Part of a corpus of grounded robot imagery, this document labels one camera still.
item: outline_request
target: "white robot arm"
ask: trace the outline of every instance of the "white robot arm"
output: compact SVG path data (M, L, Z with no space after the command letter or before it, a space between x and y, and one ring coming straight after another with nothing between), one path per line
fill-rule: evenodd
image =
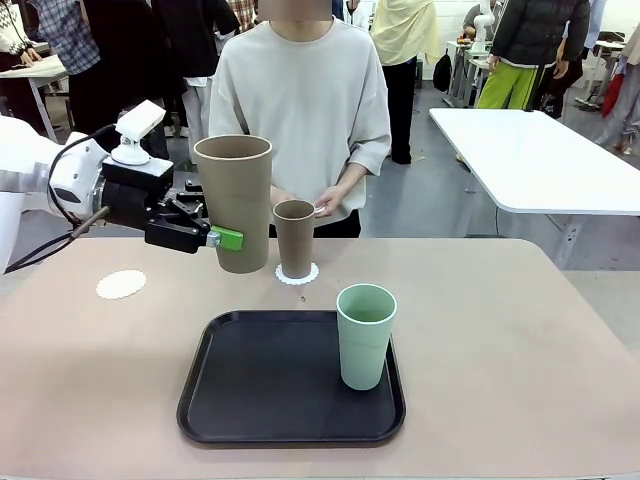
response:
M63 214L51 191L74 226L108 207L107 222L144 231L147 243L187 253L218 246L220 235L203 219L202 189L188 184L186 192L169 196L173 163L140 148L140 139L163 116L163 109L145 102L122 117L116 125L122 142L111 155L85 135L72 133L67 145L58 145L25 122L0 116L0 274L16 241L26 195L30 205Z
M476 27L476 38L471 47L472 55L487 54L487 27L494 24L496 17L491 11L490 0L480 0L480 13L473 21Z

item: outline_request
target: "green pants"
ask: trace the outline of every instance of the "green pants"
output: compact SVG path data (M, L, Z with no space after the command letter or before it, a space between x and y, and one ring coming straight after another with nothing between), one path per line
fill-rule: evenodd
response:
M482 90L478 108L503 108L509 94L509 108L524 110L533 91L536 69L514 67L500 62Z

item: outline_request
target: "black jacket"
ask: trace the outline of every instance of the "black jacket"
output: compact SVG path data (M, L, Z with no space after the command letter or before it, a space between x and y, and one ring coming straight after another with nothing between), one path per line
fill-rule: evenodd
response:
M227 35L240 23L227 0L151 0L185 78L210 77L218 66L214 30Z
M569 21L563 60L575 60L589 31L589 0L509 0L491 53L517 65L549 65Z
M119 108L186 91L169 43L145 0L84 0L91 35Z

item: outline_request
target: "paper coaster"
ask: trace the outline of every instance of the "paper coaster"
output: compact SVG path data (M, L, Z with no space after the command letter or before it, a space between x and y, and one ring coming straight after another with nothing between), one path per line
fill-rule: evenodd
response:
M276 277L282 283L285 283L287 285L305 285L307 283L311 283L316 278L318 278L319 274L320 274L320 269L315 263L311 264L311 273L304 278L285 277L284 273L282 273L282 264L278 265L278 268L276 268Z
M100 280L96 293L107 300L118 300L140 291L145 283L147 283L147 277L144 273L137 270L123 270Z

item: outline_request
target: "yellow shirt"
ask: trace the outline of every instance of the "yellow shirt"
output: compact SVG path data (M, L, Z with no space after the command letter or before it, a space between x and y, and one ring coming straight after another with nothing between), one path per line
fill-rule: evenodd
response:
M371 36L384 66L400 65L420 53L440 58L434 0L380 0Z

